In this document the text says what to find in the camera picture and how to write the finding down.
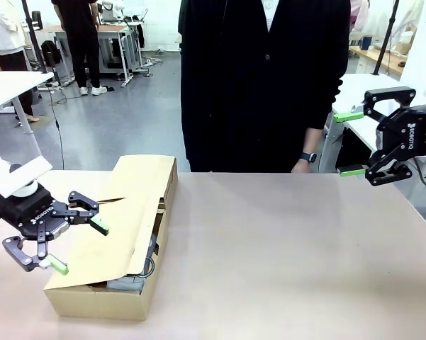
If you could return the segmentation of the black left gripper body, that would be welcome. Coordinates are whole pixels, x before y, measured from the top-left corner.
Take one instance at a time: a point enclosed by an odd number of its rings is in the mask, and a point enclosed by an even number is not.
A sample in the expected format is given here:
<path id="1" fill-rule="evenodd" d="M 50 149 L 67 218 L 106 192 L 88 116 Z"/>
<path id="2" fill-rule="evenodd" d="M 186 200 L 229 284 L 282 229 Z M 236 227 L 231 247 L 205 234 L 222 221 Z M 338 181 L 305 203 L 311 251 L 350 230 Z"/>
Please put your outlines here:
<path id="1" fill-rule="evenodd" d="M 68 230 L 66 219 L 52 215 L 56 209 L 67 209 L 67 205 L 54 200 L 43 186 L 38 186 L 36 192 L 27 197 L 4 198 L 0 194 L 0 218 L 27 240 L 37 241 L 44 236 L 46 241 L 51 241 Z"/>

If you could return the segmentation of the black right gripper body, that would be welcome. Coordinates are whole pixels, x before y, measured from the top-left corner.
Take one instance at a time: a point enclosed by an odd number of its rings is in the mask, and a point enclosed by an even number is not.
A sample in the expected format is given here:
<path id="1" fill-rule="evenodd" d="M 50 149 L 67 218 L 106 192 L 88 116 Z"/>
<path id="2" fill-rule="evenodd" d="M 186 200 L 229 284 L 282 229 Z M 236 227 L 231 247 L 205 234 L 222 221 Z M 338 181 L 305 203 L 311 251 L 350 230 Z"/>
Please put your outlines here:
<path id="1" fill-rule="evenodd" d="M 394 158 L 426 156 L 426 104 L 399 108 L 376 128 L 378 153 Z"/>

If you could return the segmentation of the brown cardboard box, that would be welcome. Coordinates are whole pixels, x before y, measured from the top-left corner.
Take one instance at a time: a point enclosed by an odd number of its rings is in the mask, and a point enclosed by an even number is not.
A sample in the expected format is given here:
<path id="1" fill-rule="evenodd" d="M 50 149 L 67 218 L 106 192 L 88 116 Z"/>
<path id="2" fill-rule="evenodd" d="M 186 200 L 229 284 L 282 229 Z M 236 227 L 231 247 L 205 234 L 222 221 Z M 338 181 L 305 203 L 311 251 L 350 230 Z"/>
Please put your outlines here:
<path id="1" fill-rule="evenodd" d="M 54 273 L 45 286 L 59 316 L 147 319 L 167 244 L 177 179 L 173 156 L 120 157 L 95 198 L 108 235 L 85 227 L 74 229 L 66 258 L 69 273 Z M 159 246 L 152 255 L 155 271 L 142 292 L 108 289 L 108 281 L 142 272 L 152 234 Z"/>

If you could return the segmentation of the grey pencil case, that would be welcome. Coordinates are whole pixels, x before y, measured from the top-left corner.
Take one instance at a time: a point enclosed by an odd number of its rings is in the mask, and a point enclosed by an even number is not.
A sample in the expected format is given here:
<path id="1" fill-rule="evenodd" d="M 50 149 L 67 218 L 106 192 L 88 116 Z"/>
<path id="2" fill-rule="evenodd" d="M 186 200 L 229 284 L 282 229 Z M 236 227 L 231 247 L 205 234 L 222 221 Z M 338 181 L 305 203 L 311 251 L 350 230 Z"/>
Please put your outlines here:
<path id="1" fill-rule="evenodd" d="M 155 261 L 153 260 L 152 255 L 156 253 L 158 247 L 159 246 L 157 245 L 157 236 L 155 234 L 152 234 L 150 238 L 150 243 L 147 248 L 145 265 L 142 272 L 137 275 L 126 275 L 115 280 L 109 280 L 106 284 L 106 287 L 108 289 L 114 290 L 135 291 L 140 294 L 145 285 L 145 281 L 155 271 Z"/>

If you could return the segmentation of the person's left forearm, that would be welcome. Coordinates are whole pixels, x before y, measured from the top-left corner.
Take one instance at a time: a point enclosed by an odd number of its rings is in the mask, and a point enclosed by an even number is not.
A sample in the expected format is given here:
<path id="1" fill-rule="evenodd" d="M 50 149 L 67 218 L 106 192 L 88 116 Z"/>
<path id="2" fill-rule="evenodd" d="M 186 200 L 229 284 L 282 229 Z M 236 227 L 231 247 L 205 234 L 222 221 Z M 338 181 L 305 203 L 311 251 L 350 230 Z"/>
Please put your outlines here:
<path id="1" fill-rule="evenodd" d="M 308 128 L 305 133 L 303 152 L 308 154 L 316 153 L 322 134 L 322 130 Z"/>

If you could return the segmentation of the person's left hand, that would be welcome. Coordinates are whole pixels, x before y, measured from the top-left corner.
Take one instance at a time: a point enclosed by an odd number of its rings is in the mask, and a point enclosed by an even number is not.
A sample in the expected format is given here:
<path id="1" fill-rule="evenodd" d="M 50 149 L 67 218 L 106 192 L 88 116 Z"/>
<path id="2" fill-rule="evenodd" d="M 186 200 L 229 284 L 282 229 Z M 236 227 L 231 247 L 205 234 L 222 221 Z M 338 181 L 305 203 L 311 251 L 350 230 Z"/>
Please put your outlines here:
<path id="1" fill-rule="evenodd" d="M 311 163 L 304 159 L 299 159 L 291 170 L 292 174 L 309 174 Z"/>

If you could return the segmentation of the white table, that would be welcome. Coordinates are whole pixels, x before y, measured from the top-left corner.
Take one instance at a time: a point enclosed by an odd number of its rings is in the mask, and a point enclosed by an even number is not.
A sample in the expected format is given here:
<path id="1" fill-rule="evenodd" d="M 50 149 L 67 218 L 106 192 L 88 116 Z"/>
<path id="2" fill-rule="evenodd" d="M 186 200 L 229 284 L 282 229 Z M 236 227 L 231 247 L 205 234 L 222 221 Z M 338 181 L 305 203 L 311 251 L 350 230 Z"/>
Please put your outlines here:
<path id="1" fill-rule="evenodd" d="M 52 72 L 0 71 L 0 106 L 12 102 L 22 124 L 24 135 L 30 143 L 29 150 L 32 152 L 33 158 L 42 154 L 18 96 L 53 77 Z"/>
<path id="2" fill-rule="evenodd" d="M 386 75 L 374 76 L 371 74 L 345 74 L 340 93 L 332 105 L 332 113 L 349 113 L 354 106 L 364 100 L 364 93 L 373 89 L 384 89 L 402 86 L 403 84 Z M 329 121 L 325 124 L 327 137 L 319 161 L 320 173 L 335 171 L 335 163 L 339 152 L 338 138 L 344 128 L 349 128 L 372 152 L 376 151 L 376 126 L 377 122 L 364 117 L 345 123 Z M 426 181 L 426 157 L 418 160 L 423 178 Z M 413 176 L 408 180 L 399 181 L 395 186 L 418 210 L 426 211 L 426 187 L 421 183 L 418 172 L 412 161 L 408 162 L 413 171 Z"/>

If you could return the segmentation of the black bag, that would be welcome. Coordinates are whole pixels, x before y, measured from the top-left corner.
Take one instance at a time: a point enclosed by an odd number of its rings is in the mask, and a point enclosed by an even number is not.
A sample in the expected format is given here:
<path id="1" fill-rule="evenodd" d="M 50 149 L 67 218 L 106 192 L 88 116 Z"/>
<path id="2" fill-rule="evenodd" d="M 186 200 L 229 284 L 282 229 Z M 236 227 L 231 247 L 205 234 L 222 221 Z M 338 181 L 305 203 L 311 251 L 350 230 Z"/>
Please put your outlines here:
<path id="1" fill-rule="evenodd" d="M 365 164 L 372 151 L 350 129 L 345 128 L 340 139 L 340 150 L 335 163 L 336 169 Z"/>

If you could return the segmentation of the black tripod pole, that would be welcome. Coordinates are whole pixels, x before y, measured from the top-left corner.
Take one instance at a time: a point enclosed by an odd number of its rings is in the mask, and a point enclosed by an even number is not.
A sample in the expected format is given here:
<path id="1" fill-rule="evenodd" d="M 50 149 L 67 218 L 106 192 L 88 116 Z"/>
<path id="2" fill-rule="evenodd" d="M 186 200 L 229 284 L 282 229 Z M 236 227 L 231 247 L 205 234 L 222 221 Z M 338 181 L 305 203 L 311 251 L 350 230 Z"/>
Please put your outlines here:
<path id="1" fill-rule="evenodd" d="M 382 61 L 383 61 L 383 57 L 386 53 L 386 48 L 387 48 L 388 42 L 391 38 L 393 25 L 396 21 L 396 14 L 397 14 L 399 3 L 400 3 L 400 0 L 393 0 L 393 8 L 392 8 L 392 12 L 391 12 L 391 17 L 389 18 L 389 21 L 388 21 L 386 34 L 384 36 L 383 43 L 381 45 L 380 53 L 379 53 L 378 59 L 376 61 L 374 70 L 371 73 L 374 76 L 379 75 L 379 70 L 380 70 L 380 67 L 381 67 L 381 64 L 382 64 Z"/>
<path id="2" fill-rule="evenodd" d="M 43 59 L 43 54 L 40 51 L 38 40 L 36 38 L 36 34 L 35 34 L 35 31 L 34 31 L 34 28 L 33 28 L 32 18 L 30 17 L 29 10 L 28 10 L 27 1 L 26 0 L 21 0 L 21 3 L 22 3 L 23 12 L 24 12 L 25 18 L 26 18 L 27 28 L 29 29 L 29 36 L 30 36 L 30 40 L 32 42 L 34 55 L 36 56 L 36 59 L 37 59 L 38 70 L 40 72 L 44 73 L 44 74 L 47 74 L 48 73 L 47 72 L 47 67 L 45 65 L 45 60 Z M 53 74 L 52 78 L 55 79 L 55 83 L 57 83 L 57 85 L 54 87 L 51 84 L 51 86 L 49 86 L 48 88 L 49 89 L 53 88 L 53 91 L 55 91 L 55 90 L 61 90 L 62 89 L 61 88 L 61 82 L 60 82 L 60 78 L 59 78 L 57 72 L 55 72 Z"/>

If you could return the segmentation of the person in black cardigan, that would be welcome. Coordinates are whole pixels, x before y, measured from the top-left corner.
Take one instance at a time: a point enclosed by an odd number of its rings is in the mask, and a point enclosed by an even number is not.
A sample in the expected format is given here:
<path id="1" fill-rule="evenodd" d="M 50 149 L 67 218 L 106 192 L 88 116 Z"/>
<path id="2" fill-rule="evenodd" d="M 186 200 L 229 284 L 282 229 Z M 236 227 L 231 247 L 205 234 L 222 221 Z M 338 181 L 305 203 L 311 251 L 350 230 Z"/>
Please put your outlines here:
<path id="1" fill-rule="evenodd" d="M 181 0 L 192 172 L 291 173 L 347 70 L 350 0 Z"/>

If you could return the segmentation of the black backpack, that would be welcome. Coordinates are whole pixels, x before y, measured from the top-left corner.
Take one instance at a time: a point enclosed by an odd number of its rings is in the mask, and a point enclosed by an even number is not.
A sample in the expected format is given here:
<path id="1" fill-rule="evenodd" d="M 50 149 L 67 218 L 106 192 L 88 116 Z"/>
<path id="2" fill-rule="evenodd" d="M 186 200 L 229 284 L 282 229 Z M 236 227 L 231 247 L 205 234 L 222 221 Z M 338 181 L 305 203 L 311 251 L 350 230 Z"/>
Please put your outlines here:
<path id="1" fill-rule="evenodd" d="M 41 51 L 47 66 L 59 64 L 62 61 L 62 55 L 56 44 L 51 40 L 45 40 L 41 45 Z"/>

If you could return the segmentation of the bystander in black clothes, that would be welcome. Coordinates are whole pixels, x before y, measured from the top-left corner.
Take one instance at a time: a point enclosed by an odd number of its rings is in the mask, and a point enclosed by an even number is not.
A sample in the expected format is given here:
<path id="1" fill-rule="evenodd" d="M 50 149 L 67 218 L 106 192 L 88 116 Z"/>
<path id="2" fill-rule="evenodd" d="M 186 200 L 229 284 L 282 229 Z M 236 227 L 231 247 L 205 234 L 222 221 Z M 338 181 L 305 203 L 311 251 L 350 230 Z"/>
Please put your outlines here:
<path id="1" fill-rule="evenodd" d="M 74 77 L 81 95 L 100 96 L 99 9 L 97 0 L 51 0 L 67 35 Z"/>

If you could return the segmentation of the wooden top metal desk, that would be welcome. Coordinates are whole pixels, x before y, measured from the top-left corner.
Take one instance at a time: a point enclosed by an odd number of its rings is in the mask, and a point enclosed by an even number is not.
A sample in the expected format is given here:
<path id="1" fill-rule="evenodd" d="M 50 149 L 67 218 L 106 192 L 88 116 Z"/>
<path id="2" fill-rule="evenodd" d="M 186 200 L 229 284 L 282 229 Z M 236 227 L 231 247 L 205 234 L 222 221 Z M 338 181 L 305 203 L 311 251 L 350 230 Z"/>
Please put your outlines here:
<path id="1" fill-rule="evenodd" d="M 59 25 L 43 29 L 52 34 L 53 41 L 60 51 L 62 61 L 56 66 L 61 75 L 66 76 L 64 84 L 74 81 L 72 58 L 67 44 L 67 35 Z M 149 74 L 149 66 L 142 56 L 138 32 L 126 25 L 101 25 L 99 37 L 99 67 L 102 74 L 114 74 L 126 87 L 137 73 Z"/>

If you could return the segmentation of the bystander in white coat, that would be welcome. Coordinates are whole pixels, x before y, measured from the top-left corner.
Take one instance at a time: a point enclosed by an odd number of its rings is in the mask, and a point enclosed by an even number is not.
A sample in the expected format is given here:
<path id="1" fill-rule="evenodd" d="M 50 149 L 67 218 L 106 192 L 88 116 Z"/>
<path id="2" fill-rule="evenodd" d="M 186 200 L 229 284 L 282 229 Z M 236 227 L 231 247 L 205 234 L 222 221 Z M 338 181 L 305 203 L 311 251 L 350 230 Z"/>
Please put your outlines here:
<path id="1" fill-rule="evenodd" d="M 11 0 L 0 0 L 0 67 L 2 71 L 27 71 L 26 35 Z"/>

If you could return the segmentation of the background white robot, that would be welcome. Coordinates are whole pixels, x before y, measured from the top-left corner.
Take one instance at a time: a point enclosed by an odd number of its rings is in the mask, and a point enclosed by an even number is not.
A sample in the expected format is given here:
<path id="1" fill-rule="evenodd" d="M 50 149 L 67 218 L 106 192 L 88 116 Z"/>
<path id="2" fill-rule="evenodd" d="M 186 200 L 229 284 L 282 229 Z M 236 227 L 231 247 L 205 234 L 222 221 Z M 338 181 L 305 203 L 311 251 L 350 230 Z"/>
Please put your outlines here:
<path id="1" fill-rule="evenodd" d="M 124 0 L 97 0 L 99 17 L 104 23 L 124 21 Z"/>

